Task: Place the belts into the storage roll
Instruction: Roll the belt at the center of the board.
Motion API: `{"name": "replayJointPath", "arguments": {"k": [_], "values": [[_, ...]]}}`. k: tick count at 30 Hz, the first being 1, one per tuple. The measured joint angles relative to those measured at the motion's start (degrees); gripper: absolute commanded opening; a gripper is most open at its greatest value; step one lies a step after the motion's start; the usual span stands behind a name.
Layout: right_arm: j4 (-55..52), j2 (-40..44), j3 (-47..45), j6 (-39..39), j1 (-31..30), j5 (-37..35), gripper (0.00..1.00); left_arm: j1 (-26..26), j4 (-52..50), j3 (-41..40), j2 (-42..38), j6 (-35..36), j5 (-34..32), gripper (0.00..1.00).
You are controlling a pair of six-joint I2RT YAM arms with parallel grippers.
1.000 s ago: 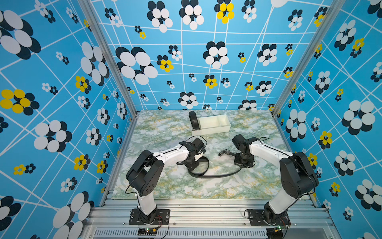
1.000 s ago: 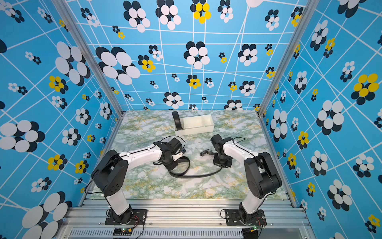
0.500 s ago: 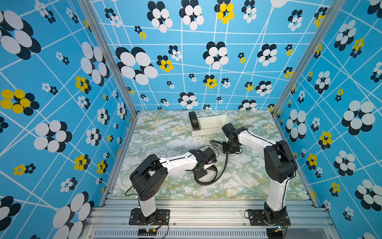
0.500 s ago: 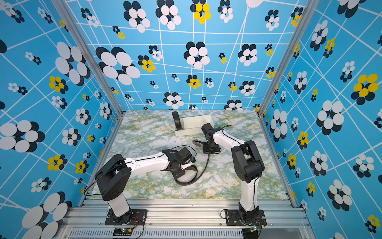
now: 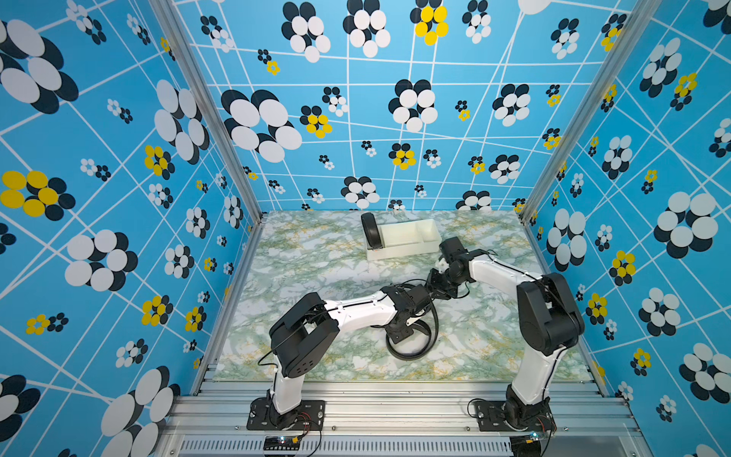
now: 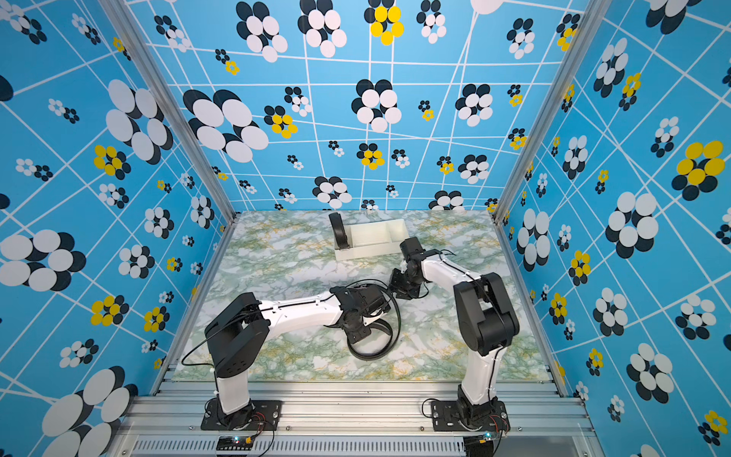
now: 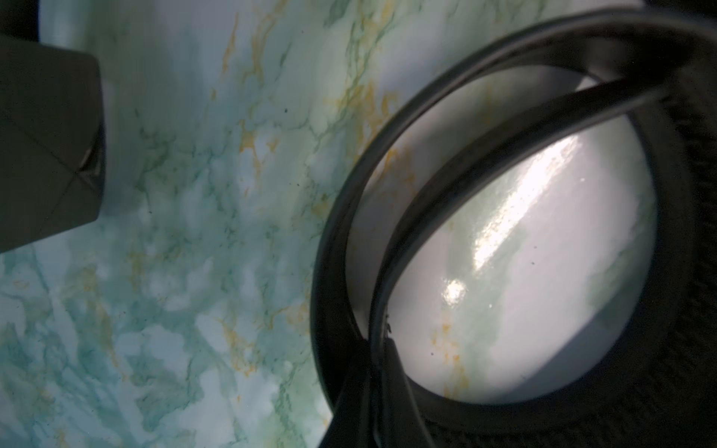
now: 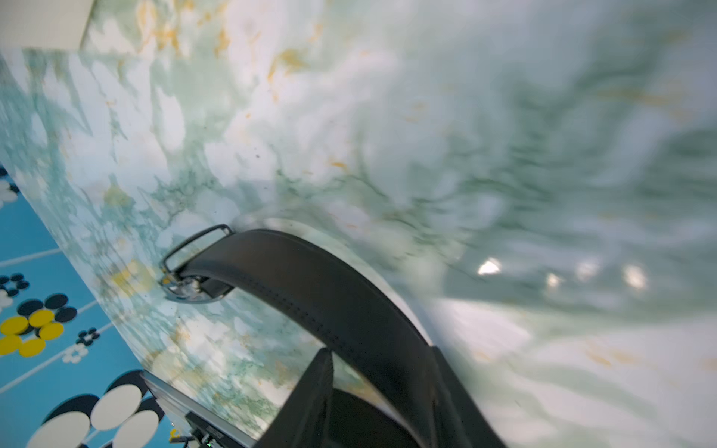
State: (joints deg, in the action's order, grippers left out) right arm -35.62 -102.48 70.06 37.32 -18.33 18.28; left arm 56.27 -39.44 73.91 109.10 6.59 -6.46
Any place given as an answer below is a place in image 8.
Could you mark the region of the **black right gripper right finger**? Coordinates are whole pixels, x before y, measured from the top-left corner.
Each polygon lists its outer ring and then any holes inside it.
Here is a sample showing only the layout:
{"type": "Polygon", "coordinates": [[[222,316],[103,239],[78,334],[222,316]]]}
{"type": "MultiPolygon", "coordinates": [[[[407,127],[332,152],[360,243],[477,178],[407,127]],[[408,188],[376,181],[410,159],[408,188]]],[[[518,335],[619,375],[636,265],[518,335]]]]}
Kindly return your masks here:
{"type": "Polygon", "coordinates": [[[436,446],[504,448],[438,347],[429,349],[429,369],[436,446]]]}

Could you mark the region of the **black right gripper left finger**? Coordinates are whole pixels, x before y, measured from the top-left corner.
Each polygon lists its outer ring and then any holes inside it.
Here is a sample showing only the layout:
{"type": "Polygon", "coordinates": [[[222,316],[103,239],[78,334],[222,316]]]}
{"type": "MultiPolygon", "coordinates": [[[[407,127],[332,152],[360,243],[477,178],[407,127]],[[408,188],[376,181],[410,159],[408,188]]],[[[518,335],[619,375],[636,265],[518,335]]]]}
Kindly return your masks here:
{"type": "Polygon", "coordinates": [[[329,439],[333,375],[332,352],[321,348],[254,446],[325,447],[329,439]]]}

